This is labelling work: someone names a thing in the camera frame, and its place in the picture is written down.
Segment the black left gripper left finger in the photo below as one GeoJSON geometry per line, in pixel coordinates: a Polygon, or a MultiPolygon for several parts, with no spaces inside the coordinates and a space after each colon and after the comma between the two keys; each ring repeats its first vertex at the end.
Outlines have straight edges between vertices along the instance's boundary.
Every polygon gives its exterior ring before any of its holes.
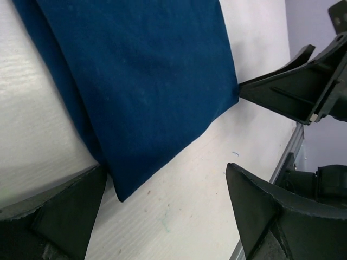
{"type": "Polygon", "coordinates": [[[1,209],[1,259],[84,259],[106,186],[106,170],[75,178],[1,209]]]}

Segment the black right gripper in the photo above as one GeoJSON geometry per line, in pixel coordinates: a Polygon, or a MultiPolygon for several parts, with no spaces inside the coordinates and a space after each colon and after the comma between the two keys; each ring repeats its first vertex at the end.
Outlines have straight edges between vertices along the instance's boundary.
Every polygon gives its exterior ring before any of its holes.
{"type": "Polygon", "coordinates": [[[346,122],[346,1],[328,8],[336,32],[333,41],[307,63],[308,44],[280,71],[240,84],[240,97],[286,118],[308,125],[330,115],[346,122]]]}

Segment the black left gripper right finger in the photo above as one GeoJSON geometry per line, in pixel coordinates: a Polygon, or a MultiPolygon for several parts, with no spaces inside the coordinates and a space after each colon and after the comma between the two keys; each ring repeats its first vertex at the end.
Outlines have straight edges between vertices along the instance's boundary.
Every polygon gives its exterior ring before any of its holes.
{"type": "Polygon", "coordinates": [[[235,163],[226,180],[247,259],[346,259],[346,208],[296,195],[235,163]]]}

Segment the navy blue printed t-shirt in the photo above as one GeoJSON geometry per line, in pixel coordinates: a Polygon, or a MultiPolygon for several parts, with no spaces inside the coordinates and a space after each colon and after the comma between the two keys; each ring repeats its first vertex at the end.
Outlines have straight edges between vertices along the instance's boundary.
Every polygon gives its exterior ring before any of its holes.
{"type": "Polygon", "coordinates": [[[239,100],[219,1],[14,1],[120,201],[239,100]]]}

